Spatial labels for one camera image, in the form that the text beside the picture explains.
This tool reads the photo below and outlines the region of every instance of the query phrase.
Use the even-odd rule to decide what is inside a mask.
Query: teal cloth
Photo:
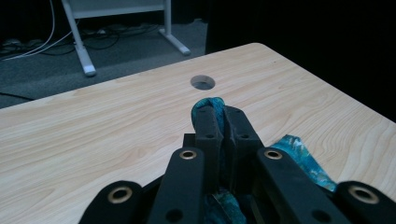
[[[224,134],[224,101],[219,97],[205,98],[198,101],[191,110],[192,126],[195,128],[196,112],[203,106],[213,106],[221,133]],[[317,185],[334,191],[336,188],[326,172],[311,156],[300,137],[285,135],[271,147],[287,152]],[[236,198],[225,188],[219,193],[207,195],[205,198],[205,223],[210,224],[243,224],[247,223]]]
[[[287,134],[271,147],[287,152],[314,183],[330,191],[335,191],[337,184],[311,156],[300,137]]]

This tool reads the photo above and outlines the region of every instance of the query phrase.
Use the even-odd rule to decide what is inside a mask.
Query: black curtain
[[[396,120],[390,0],[213,0],[206,53],[259,42]]]
[[[50,34],[48,1],[5,0],[0,6],[0,43],[9,38],[20,41],[45,39]]]

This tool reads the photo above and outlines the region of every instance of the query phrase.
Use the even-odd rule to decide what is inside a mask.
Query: black cable
[[[25,96],[19,96],[19,95],[15,95],[15,94],[11,94],[11,93],[5,93],[5,92],[0,92],[0,95],[21,98],[21,99],[27,100],[27,101],[33,101],[34,100],[33,98],[29,98],[29,97],[25,97]]]
[[[44,44],[42,44],[40,47],[36,48],[36,49],[32,49],[32,50],[30,50],[28,52],[25,52],[25,53],[21,54],[21,55],[17,55],[17,56],[14,56],[14,57],[2,59],[2,61],[7,61],[7,60],[13,60],[13,59],[19,59],[19,58],[33,56],[33,55],[36,55],[37,53],[42,52],[42,51],[45,50],[45,49],[41,49],[41,48],[44,48],[50,42],[50,40],[52,39],[53,33],[55,31],[55,12],[54,12],[54,8],[53,8],[52,0],[49,0],[49,5],[50,5],[50,11],[51,11],[51,15],[52,15],[52,29],[51,29],[51,32],[50,32],[50,35],[49,35],[47,41]]]
[[[69,32],[67,35],[65,35],[64,37],[62,37],[62,38],[60,38],[59,40],[53,42],[53,43],[52,43],[51,45],[49,45],[48,47],[44,48],[44,46],[50,42],[50,39],[51,39],[51,37],[52,37],[52,35],[53,35],[54,28],[55,28],[55,26],[54,26],[54,24],[55,24],[55,19],[54,19],[54,14],[53,14],[52,0],[49,0],[49,1],[50,1],[50,4],[51,4],[51,11],[52,11],[52,18],[53,18],[53,20],[52,20],[52,31],[51,31],[51,34],[50,34],[50,36],[49,36],[49,39],[48,39],[44,44],[41,44],[41,43],[34,43],[34,44],[31,45],[31,46],[25,46],[25,45],[19,46],[19,47],[21,47],[20,50],[17,50],[17,52],[13,51],[13,52],[11,52],[11,53],[8,53],[7,56],[12,55],[12,54],[16,54],[16,53],[22,53],[21,55],[16,55],[16,56],[11,56],[11,57],[7,57],[7,56],[6,56],[6,57],[2,57],[2,58],[0,58],[0,61],[6,61],[6,60],[10,60],[10,59],[14,59],[14,58],[20,58],[20,57],[23,58],[23,57],[26,57],[26,56],[32,56],[32,55],[39,54],[39,53],[42,53],[42,52],[44,52],[44,51],[47,51],[47,50],[49,50],[49,49],[52,49],[53,47],[62,46],[63,44],[59,45],[59,42],[62,41],[62,40],[64,40],[65,38],[67,38],[68,36],[70,36],[70,35],[72,34],[72,32],[70,31],[70,32]],[[38,48],[32,49],[32,47],[35,47],[35,45],[37,45],[37,44],[40,44],[40,46],[39,46]],[[38,49],[40,49],[40,48],[44,48],[44,49],[41,49],[41,50],[39,50],[39,51],[37,51],[37,52],[34,52],[34,53],[32,53],[32,54],[27,54],[27,53],[29,53],[29,52],[36,51],[36,50],[38,50]]]
[[[84,31],[81,31],[81,33],[82,33],[81,37],[83,40],[88,40],[88,41],[90,39],[102,40],[102,39],[108,39],[108,38],[115,38],[114,42],[112,42],[111,44],[109,44],[107,46],[101,47],[101,48],[87,44],[87,43],[84,44],[85,47],[87,47],[89,49],[95,49],[95,50],[109,49],[109,48],[113,47],[114,45],[116,45],[119,42],[120,38],[122,38],[122,37],[130,37],[130,36],[135,36],[135,35],[147,34],[147,33],[157,30],[159,25],[154,24],[154,25],[150,25],[147,27],[140,27],[140,28],[135,28],[135,29],[131,29],[131,27],[133,27],[133,26],[129,26],[121,31],[114,30],[109,27],[105,27],[104,29],[105,29],[106,33],[104,35],[102,35],[102,34],[86,34]],[[36,45],[39,45],[39,44],[40,43],[34,43],[31,46],[21,46],[21,45],[13,44],[13,45],[8,45],[5,47],[2,47],[1,50],[6,51],[7,53],[0,53],[0,55],[1,54],[5,55],[5,57],[0,58],[0,61],[6,60],[7,58],[10,58],[10,57],[12,57],[12,55],[15,55],[15,54],[29,52],[30,50],[34,49],[36,47]],[[51,50],[51,49],[55,49],[55,48],[59,48],[59,47],[63,47],[63,46],[69,46],[69,45],[73,45],[73,49],[70,49],[68,51],[61,52],[61,53],[50,53],[49,52],[49,50]],[[71,53],[73,51],[75,51],[74,40],[70,40],[66,43],[54,45],[51,48],[40,52],[39,54],[48,55],[48,56],[61,56],[61,55]]]

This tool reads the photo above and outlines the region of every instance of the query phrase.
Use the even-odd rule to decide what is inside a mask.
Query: white desk
[[[94,76],[96,70],[82,43],[75,19],[163,10],[165,25],[164,29],[160,30],[160,34],[184,55],[191,53],[172,35],[171,0],[62,0],[62,3],[76,41],[76,52],[84,73],[88,77]]]

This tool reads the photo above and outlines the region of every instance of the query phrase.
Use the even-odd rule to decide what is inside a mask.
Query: wooden table
[[[197,75],[216,86],[195,89]],[[106,185],[147,185],[194,133],[192,106],[214,96],[266,146],[299,136],[333,180],[396,200],[396,124],[250,44],[0,110],[0,223],[78,223]]]

